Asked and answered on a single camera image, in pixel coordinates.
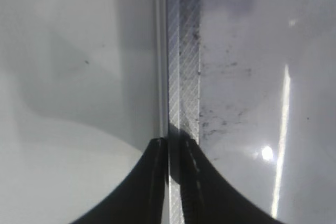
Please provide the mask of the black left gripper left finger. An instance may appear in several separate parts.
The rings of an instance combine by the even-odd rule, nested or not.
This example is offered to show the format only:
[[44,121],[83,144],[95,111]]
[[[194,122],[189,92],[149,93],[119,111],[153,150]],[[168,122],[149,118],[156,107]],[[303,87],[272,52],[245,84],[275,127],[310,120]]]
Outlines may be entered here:
[[166,140],[150,140],[128,176],[74,223],[161,223],[165,193]]

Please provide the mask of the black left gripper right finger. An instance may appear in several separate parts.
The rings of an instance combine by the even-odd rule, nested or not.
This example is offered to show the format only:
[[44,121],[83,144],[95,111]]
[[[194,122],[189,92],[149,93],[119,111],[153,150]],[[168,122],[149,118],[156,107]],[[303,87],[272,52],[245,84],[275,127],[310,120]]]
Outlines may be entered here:
[[272,224],[279,221],[240,194],[186,132],[179,136],[180,187],[185,223]]

